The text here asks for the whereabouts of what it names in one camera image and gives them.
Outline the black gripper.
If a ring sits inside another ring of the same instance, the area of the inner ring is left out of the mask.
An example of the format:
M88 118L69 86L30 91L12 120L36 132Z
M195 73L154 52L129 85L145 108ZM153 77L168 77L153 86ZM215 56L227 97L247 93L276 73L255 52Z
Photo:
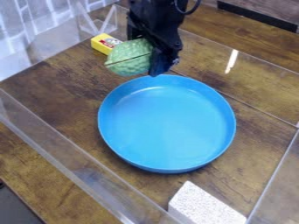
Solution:
M178 26L184 20L188 0L128 0L126 39L146 39L153 50L148 75L156 77L180 62L182 42Z

